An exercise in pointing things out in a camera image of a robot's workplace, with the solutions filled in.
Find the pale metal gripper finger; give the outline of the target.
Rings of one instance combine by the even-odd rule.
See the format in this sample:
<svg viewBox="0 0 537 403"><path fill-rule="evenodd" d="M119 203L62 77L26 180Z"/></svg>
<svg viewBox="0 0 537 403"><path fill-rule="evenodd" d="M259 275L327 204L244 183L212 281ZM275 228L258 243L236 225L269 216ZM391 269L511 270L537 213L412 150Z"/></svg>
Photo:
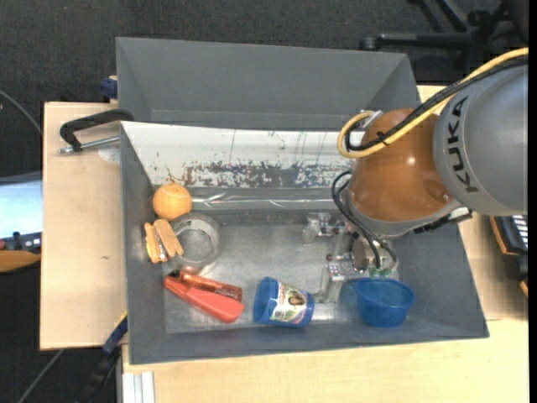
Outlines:
<svg viewBox="0 0 537 403"><path fill-rule="evenodd" d="M339 300L343 286L355 279L355 268L348 262L332 263L321 273L320 301L332 303Z"/></svg>
<svg viewBox="0 0 537 403"><path fill-rule="evenodd" d="M336 227L331 223L329 212L309 212L306 226L302 230L302 242L310 244L317 238L331 237L336 234Z"/></svg>

